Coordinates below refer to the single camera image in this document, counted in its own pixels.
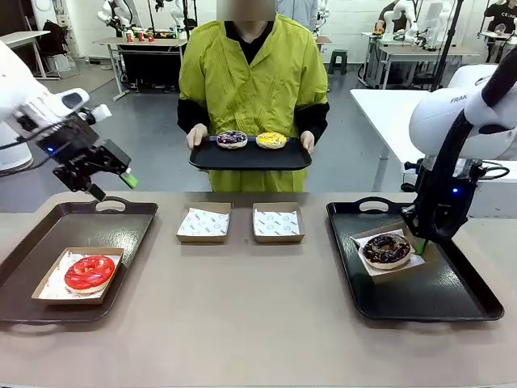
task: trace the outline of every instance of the white paper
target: white paper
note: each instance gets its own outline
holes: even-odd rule
[[[178,229],[181,236],[224,236],[228,231],[229,214],[189,208]]]
[[[381,234],[388,234],[388,233],[390,233],[390,234],[397,234],[397,235],[399,235],[401,237],[404,237],[404,231],[402,229],[399,229],[399,230],[391,230],[389,232],[384,232],[384,233],[373,234],[371,236],[364,237],[364,238],[352,238],[352,240],[354,240],[359,245],[359,257],[361,258],[361,261],[363,262],[363,265],[366,268],[366,270],[368,271],[368,274],[370,276],[383,275],[383,274],[388,273],[388,272],[400,271],[401,269],[412,268],[412,267],[416,267],[417,265],[421,265],[421,264],[425,264],[426,263],[424,261],[424,259],[422,259],[422,256],[416,255],[414,253],[414,249],[410,245],[411,257],[410,257],[410,261],[408,261],[406,265],[402,265],[401,267],[397,267],[397,268],[394,268],[394,269],[382,270],[382,269],[374,268],[370,264],[368,264],[368,261],[364,258],[364,255],[363,255],[363,248],[364,248],[364,246],[372,238],[374,238],[376,236],[380,236]]]
[[[293,236],[300,234],[298,215],[292,213],[260,212],[253,216],[256,236]]]
[[[100,297],[104,289],[97,291],[96,293],[72,293],[65,283],[65,274],[72,265],[76,264],[83,257],[93,255],[82,255],[80,253],[72,253],[67,251],[59,264],[54,268],[52,274],[48,277],[47,284],[41,290],[39,299],[57,299],[57,300],[69,300],[69,299],[95,299]],[[115,268],[120,262],[120,256],[118,255],[105,255],[105,257],[113,260]]]

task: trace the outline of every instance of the black tray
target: black tray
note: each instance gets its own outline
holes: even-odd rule
[[[0,265],[0,322],[88,323],[109,312],[158,205],[110,196],[106,200],[121,202],[125,209],[98,211],[96,201],[59,204],[7,256]],[[31,299],[67,247],[124,248],[122,265],[101,305],[50,306]]]
[[[311,165],[313,160],[301,146],[300,139],[290,137],[281,150],[265,150],[248,137],[248,144],[237,150],[225,150],[217,145],[217,137],[206,137],[196,147],[190,164],[201,170],[223,171],[297,171]]]
[[[359,207],[382,202],[388,211]],[[385,198],[326,206],[355,307],[371,319],[418,322],[494,321],[504,315],[501,303],[453,242],[439,245],[437,263],[374,283],[350,236],[401,221],[401,209]]]

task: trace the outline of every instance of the black stool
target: black stool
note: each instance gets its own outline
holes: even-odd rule
[[[329,74],[333,74],[336,69],[341,70],[341,75],[345,74],[347,72],[347,56],[347,50],[334,50],[330,58]],[[338,57],[341,58],[341,63],[336,63]]]

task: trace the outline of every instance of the red donut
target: red donut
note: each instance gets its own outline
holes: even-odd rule
[[[113,260],[106,256],[88,256],[68,268],[65,283],[74,293],[99,291],[115,271]]]

